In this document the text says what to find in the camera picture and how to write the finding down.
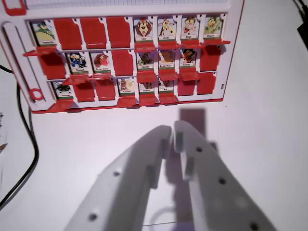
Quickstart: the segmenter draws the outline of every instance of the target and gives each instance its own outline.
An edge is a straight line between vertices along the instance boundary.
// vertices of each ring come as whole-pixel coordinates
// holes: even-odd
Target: black cable
[[[8,69],[8,68],[2,66],[2,65],[0,65],[0,69],[2,69],[3,71],[6,71],[6,72],[9,72],[9,73],[13,74],[13,71],[12,71],[12,70],[10,70],[10,69]]]
[[[20,87],[19,87],[18,84],[17,84],[17,104],[18,104],[18,110],[19,110],[20,117],[23,121],[23,124],[24,124],[24,126],[27,130],[28,136],[30,137],[33,148],[34,148],[34,158],[33,158],[33,161],[31,163],[30,167],[27,169],[27,171],[24,173],[24,175],[14,185],[14,187],[12,187],[12,189],[6,194],[6,196],[0,202],[0,210],[2,210],[14,198],[15,195],[19,192],[19,190],[23,187],[23,185],[26,183],[26,181],[31,176],[31,174],[32,174],[33,170],[35,169],[36,165],[38,164],[38,160],[39,160],[39,149],[38,149],[39,147],[38,147],[38,144],[37,144],[34,132],[33,132],[31,111],[30,111],[30,108],[29,108],[29,123],[30,123],[30,127],[29,127],[27,122],[26,122],[26,119],[25,119],[25,116],[24,116],[24,113],[23,113],[23,109],[21,107]]]

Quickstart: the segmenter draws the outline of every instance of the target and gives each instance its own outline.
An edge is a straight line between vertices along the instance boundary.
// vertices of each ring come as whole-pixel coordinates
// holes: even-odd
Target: dog character card
[[[174,80],[161,81],[159,79],[158,93],[173,93]]]
[[[151,71],[154,70],[154,54],[153,52],[137,53],[137,70]]]
[[[195,16],[182,18],[181,40],[196,40],[199,35],[199,21]]]
[[[147,18],[134,19],[134,32],[136,42],[153,41],[152,23]]]
[[[73,99],[74,95],[70,85],[62,85],[63,81],[52,81],[51,87],[58,100]]]
[[[174,50],[158,51],[158,69],[174,69],[175,67],[175,52]]]
[[[110,52],[91,52],[90,57],[92,60],[93,70],[95,73],[110,73]]]
[[[130,78],[118,78],[117,85],[120,95],[135,95],[135,82]]]
[[[175,41],[177,25],[173,18],[158,19],[158,41]]]
[[[88,73],[85,55],[86,54],[83,52],[66,53],[69,68],[71,69],[72,74]]]
[[[30,23],[37,45],[40,47],[55,46],[54,29],[44,20]]]
[[[205,30],[203,38],[206,39],[219,39],[221,37],[223,21],[219,15],[206,16],[205,18]]]
[[[196,66],[197,52],[193,49],[180,49],[180,68],[194,68]]]
[[[143,94],[154,94],[154,82],[151,83],[139,83],[139,93]]]

